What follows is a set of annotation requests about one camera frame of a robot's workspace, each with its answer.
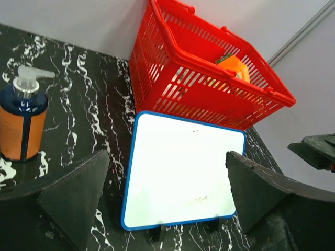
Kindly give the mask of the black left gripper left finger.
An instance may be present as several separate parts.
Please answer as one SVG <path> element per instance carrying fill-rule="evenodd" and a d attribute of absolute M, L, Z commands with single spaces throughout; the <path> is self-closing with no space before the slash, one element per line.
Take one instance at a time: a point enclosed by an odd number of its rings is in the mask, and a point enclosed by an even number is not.
<path fill-rule="evenodd" d="M 1 190 L 1 250 L 86 250 L 109 167 L 99 150 Z"/>

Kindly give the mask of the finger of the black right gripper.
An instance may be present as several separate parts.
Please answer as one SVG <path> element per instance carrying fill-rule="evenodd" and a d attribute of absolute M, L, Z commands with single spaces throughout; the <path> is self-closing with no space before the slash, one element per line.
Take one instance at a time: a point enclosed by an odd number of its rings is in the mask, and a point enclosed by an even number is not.
<path fill-rule="evenodd" d="M 306 136 L 287 148 L 313 168 L 334 173 L 334 133 Z"/>

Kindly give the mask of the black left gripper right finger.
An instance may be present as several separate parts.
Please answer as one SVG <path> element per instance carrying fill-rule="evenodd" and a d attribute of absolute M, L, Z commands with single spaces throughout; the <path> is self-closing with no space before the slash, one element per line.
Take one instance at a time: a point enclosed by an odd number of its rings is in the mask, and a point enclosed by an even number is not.
<path fill-rule="evenodd" d="M 251 250 L 334 250 L 334 193 L 226 155 L 233 200 Z"/>

